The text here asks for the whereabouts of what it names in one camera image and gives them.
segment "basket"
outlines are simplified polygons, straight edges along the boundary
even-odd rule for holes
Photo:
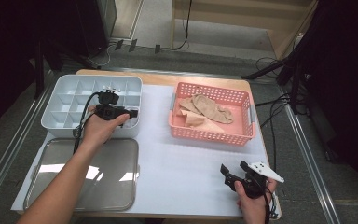
[[[185,126],[186,118],[178,116],[177,111],[180,107],[180,102],[194,94],[202,94],[214,100],[221,107],[231,111],[234,118],[232,123],[214,122],[224,130],[223,133],[197,130],[196,128]],[[171,134],[174,137],[244,146],[255,137],[255,103],[252,94],[248,91],[179,82],[172,96],[169,124]]]
[[[138,77],[113,77],[94,75],[65,75],[58,79],[48,101],[41,123],[56,137],[73,138],[73,129],[79,124],[89,97],[105,88],[119,90],[117,106],[126,109],[141,109],[142,80]],[[97,105],[94,96],[89,105]],[[127,120],[117,127],[112,138],[133,138],[139,132],[139,117]]]

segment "hand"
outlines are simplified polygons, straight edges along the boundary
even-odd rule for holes
[[[94,109],[95,106],[90,106],[88,111]],[[116,119],[104,120],[97,115],[92,115],[85,125],[82,145],[87,144],[89,148],[93,149],[100,148],[110,138],[115,128],[118,125],[123,124],[129,118],[130,115],[123,114]]]
[[[277,182],[274,179],[268,178],[268,184],[266,189],[266,195],[268,199],[268,205],[271,201],[271,194],[277,187]],[[249,198],[245,189],[240,181],[235,181],[235,190],[240,197],[237,201],[237,205],[240,207],[243,213],[243,220],[248,224],[265,223],[266,218],[266,201],[264,196],[256,199]]]

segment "gray plastic lid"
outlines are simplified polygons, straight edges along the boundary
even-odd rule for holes
[[[27,209],[72,157],[74,139],[49,141],[35,167],[24,201]],[[106,142],[94,157],[75,207],[76,212],[118,211],[130,208],[135,199],[138,143],[133,139]]]

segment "white compartment box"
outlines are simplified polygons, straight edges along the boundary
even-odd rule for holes
[[[42,126],[56,137],[73,138],[73,129],[79,124],[83,109],[96,91],[106,88],[116,90],[117,106],[138,110],[138,117],[127,120],[117,127],[112,138],[133,138],[139,132],[141,116],[142,80],[138,77],[113,77],[89,75],[65,75],[57,81],[42,116]],[[89,105],[97,105],[98,96]]]

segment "pink plastic basket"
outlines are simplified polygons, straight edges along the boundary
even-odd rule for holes
[[[223,108],[228,108],[234,121],[230,124],[215,122],[224,133],[207,132],[185,127],[185,117],[178,116],[179,104],[194,94],[203,94],[215,100]],[[237,91],[193,83],[179,82],[175,87],[169,117],[171,134],[174,137],[214,141],[236,146],[244,146],[255,137],[255,103],[248,91]]]

